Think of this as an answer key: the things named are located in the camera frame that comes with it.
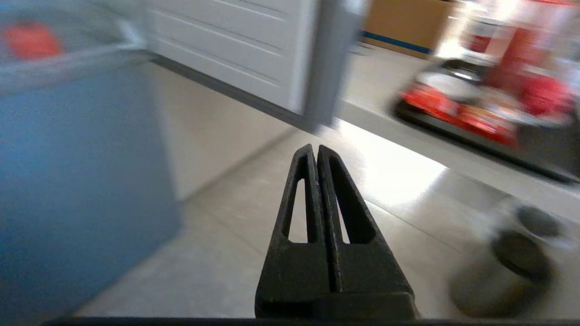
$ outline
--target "cabinet door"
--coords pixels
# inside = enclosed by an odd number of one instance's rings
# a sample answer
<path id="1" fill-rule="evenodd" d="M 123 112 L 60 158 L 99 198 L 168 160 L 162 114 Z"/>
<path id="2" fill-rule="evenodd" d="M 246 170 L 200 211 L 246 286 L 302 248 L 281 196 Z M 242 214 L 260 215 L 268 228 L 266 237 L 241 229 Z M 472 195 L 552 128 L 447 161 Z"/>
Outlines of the cabinet door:
<path id="1" fill-rule="evenodd" d="M 303 129 L 332 117 L 362 0 L 148 0 L 158 63 Z"/>

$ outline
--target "blue stripe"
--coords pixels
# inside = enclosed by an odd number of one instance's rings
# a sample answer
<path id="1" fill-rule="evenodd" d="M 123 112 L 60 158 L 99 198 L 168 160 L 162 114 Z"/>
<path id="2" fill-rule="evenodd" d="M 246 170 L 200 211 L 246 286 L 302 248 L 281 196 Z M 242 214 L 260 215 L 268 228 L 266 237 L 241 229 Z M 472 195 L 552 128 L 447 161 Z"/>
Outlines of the blue stripe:
<path id="1" fill-rule="evenodd" d="M 377 40 L 379 42 L 384 42 L 384 43 L 388 43 L 388 44 L 400 46 L 402 48 L 406 48 L 406 49 L 409 49 L 411 51 L 425 53 L 426 55 L 428 55 L 429 52 L 431 52 L 431 49 L 429 49 L 429 48 L 424 48 L 424 47 L 419 46 L 419 45 L 415 45 L 415 44 L 411 44 L 411 43 L 399 41 L 399 40 L 394 39 L 394 38 L 382 36 L 382 35 L 375 34 L 375 33 L 371 33 L 371 32 L 367 32 L 367 31 L 362 31 L 362 35 L 363 35 L 363 37 L 368 37 L 368 38 L 375 39 L 375 40 Z"/>

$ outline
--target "white door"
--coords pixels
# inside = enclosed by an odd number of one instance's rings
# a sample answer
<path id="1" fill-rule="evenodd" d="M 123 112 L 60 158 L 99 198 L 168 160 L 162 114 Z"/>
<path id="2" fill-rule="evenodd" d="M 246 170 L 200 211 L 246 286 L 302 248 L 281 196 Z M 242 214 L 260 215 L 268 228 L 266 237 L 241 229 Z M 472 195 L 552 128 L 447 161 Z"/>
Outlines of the white door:
<path id="1" fill-rule="evenodd" d="M 301 114 L 315 0 L 148 0 L 158 54 Z"/>

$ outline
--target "tiled floor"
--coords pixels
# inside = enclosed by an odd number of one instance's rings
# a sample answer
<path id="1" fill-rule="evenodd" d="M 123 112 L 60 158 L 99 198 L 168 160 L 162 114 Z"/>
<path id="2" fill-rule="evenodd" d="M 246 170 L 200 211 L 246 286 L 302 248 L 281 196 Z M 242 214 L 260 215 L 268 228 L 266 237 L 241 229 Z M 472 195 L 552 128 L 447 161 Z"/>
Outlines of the tiled floor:
<path id="1" fill-rule="evenodd" d="M 322 143 L 342 156 L 422 315 L 461 318 L 447 278 L 479 245 L 470 217 L 503 195 L 352 125 L 337 128 L 319 137 L 296 131 L 184 202 L 180 235 L 77 315 L 253 317 L 292 154 Z M 304 215 L 303 201 L 296 203 L 295 221 Z M 304 237 L 305 228 L 293 224 L 292 233 Z"/>

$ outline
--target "cardboard box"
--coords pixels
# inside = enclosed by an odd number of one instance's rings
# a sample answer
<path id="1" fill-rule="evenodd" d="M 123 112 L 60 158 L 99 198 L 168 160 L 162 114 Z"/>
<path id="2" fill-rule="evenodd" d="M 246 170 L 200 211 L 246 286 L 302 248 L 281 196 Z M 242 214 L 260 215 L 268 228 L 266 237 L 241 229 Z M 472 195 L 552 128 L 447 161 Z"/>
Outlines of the cardboard box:
<path id="1" fill-rule="evenodd" d="M 454 6 L 455 2 L 445 0 L 374 0 L 363 41 L 427 59 Z"/>

